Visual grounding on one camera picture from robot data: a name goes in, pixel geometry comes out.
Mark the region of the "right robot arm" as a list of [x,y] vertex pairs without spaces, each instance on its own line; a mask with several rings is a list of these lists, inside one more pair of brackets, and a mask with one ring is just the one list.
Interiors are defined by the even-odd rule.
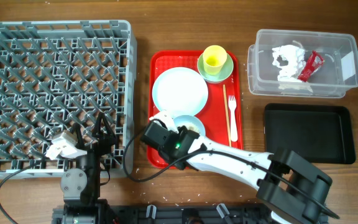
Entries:
[[252,187],[278,223],[317,223],[321,215],[338,218],[325,205],[332,179],[293,151],[243,151],[185,127],[169,130],[159,120],[151,121],[140,139],[169,166],[215,172]]

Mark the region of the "food scraps and rice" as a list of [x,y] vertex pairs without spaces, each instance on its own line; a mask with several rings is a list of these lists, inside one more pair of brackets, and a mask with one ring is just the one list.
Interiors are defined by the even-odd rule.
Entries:
[[185,126],[186,126],[186,128],[187,128],[188,130],[190,130],[190,131],[194,131],[194,132],[196,132],[196,133],[200,133],[199,128],[198,128],[196,125],[192,124],[192,123],[185,124]]

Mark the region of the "red snack wrapper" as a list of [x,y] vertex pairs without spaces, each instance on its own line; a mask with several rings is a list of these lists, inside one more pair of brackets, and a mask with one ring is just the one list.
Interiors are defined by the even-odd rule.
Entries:
[[305,67],[298,75],[298,79],[303,82],[307,82],[310,79],[310,77],[323,66],[323,64],[324,64],[324,58],[315,50],[313,50],[306,62]]

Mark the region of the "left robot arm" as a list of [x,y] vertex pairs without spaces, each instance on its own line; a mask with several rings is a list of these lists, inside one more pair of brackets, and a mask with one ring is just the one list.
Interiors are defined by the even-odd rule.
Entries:
[[108,201],[100,199],[100,187],[105,184],[100,182],[100,165],[105,165],[101,157],[118,145],[111,125],[104,113],[100,113],[91,132],[96,142],[88,146],[78,123],[70,132],[74,135],[75,149],[84,154],[76,156],[76,166],[62,176],[60,187],[65,204],[63,209],[53,210],[52,223],[118,223],[119,218]]

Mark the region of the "small light blue bowl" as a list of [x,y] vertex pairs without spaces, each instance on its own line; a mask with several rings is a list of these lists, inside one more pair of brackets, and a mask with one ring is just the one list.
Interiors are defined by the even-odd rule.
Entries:
[[206,135],[206,130],[205,130],[203,123],[195,116],[181,115],[181,116],[177,116],[176,118],[174,118],[173,121],[178,128],[185,126],[185,124],[192,123],[199,128],[199,130],[200,130],[199,135],[201,135],[201,136]]

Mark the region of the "yellow plastic cup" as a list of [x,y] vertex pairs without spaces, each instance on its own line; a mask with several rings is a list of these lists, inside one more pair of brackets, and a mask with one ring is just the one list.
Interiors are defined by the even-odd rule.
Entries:
[[219,45],[210,45],[203,52],[204,70],[209,75],[219,73],[226,63],[227,52]]

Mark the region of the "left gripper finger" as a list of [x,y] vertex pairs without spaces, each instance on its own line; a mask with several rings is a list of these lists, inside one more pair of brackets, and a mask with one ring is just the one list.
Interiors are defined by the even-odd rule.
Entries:
[[74,135],[74,139],[76,140],[76,146],[84,146],[84,140],[81,132],[81,126],[78,123],[75,123],[71,129],[70,132],[72,135]]
[[104,113],[99,113],[92,130],[92,137],[98,139],[112,139],[116,140],[116,135],[112,130],[110,122],[107,120]]

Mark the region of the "large light blue plate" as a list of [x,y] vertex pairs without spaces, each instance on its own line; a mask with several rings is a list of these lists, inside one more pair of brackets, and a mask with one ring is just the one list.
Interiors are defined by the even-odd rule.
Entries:
[[208,96],[208,86],[202,76],[186,67],[162,72],[152,86],[155,107],[168,111],[174,118],[197,115],[206,106]]

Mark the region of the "white plastic fork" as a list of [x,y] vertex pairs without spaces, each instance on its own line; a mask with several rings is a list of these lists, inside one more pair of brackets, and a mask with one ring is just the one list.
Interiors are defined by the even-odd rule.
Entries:
[[234,95],[228,96],[228,107],[230,110],[231,141],[236,142],[238,140],[236,114],[235,114],[235,111],[237,108],[237,103],[236,103],[236,98],[234,97]]

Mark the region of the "white napkin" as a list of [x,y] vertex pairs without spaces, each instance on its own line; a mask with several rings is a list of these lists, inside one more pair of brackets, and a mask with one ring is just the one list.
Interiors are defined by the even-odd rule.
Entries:
[[288,84],[280,84],[279,89],[313,92],[309,84],[298,84],[303,83],[303,81],[298,79],[298,76],[306,65],[305,49],[295,45],[282,45],[272,49],[272,56],[272,65],[280,69],[277,80],[279,82],[288,82]]

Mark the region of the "wooden chopstick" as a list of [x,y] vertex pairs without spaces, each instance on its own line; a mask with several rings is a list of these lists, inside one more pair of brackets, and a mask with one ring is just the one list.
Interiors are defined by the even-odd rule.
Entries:
[[229,112],[228,112],[227,95],[226,95],[226,86],[225,86],[225,84],[223,85],[223,100],[224,100],[224,110],[225,110],[225,116],[226,116],[228,144],[231,147],[232,146],[231,130],[230,130],[230,123],[229,123]]

